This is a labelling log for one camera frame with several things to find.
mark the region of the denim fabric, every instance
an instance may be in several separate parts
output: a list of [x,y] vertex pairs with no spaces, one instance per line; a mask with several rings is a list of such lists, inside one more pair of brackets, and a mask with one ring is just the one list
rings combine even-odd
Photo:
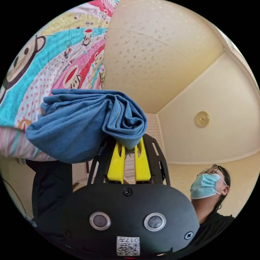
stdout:
[[65,163],[92,160],[107,135],[132,150],[145,134],[147,118],[127,95],[113,90],[55,89],[44,115],[26,130],[41,151]]

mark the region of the black shirt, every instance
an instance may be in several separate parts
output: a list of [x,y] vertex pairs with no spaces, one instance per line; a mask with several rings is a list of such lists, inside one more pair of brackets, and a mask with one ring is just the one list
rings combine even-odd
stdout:
[[174,260],[195,252],[216,238],[233,220],[234,217],[232,215],[223,216],[217,213],[216,210],[212,211],[207,219],[200,224],[199,230],[187,247],[167,254],[171,254],[172,260]]

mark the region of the screw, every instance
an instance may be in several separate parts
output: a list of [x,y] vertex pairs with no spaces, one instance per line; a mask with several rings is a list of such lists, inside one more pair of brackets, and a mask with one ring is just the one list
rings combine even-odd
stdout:
[[185,239],[186,240],[188,240],[188,239],[190,239],[190,238],[192,238],[193,237],[193,232],[188,232],[186,235],[185,235]]
[[129,188],[125,188],[125,189],[123,190],[123,194],[124,194],[125,196],[130,196],[130,195],[132,195],[132,190],[129,189]]

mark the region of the qr code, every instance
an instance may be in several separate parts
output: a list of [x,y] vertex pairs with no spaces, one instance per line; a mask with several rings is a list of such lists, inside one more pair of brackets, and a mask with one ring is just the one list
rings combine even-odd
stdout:
[[120,256],[138,256],[140,255],[140,239],[118,236],[116,250],[117,255]]

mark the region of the eyeglasses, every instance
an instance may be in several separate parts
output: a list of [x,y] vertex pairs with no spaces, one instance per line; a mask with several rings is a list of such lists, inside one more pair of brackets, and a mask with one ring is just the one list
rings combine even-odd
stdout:
[[214,174],[214,173],[217,172],[217,170],[220,170],[220,171],[223,173],[223,175],[225,176],[225,174],[224,174],[224,172],[221,170],[221,168],[220,168],[219,166],[217,166],[216,164],[214,164],[211,168],[207,169],[206,171],[202,171],[201,173],[199,173],[199,174],[197,175],[197,178],[198,178],[199,176],[201,176],[202,174],[205,174],[205,173],[207,173],[207,174]]

